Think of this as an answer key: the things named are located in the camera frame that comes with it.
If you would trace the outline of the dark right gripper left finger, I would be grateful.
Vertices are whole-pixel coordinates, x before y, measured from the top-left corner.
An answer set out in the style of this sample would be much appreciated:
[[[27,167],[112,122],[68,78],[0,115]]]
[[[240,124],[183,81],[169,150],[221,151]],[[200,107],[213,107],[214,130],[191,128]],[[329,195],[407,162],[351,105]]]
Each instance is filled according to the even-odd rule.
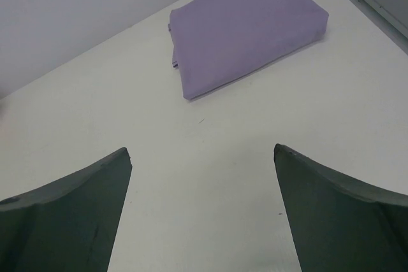
[[[131,178],[120,148],[1,201],[1,271],[107,271]]]

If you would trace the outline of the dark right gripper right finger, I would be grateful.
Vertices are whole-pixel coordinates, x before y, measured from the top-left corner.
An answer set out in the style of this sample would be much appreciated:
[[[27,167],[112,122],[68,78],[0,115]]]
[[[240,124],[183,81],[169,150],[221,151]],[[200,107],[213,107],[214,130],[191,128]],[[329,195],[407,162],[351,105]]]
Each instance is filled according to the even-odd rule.
[[[302,271],[407,271],[407,196],[277,144],[274,163]]]

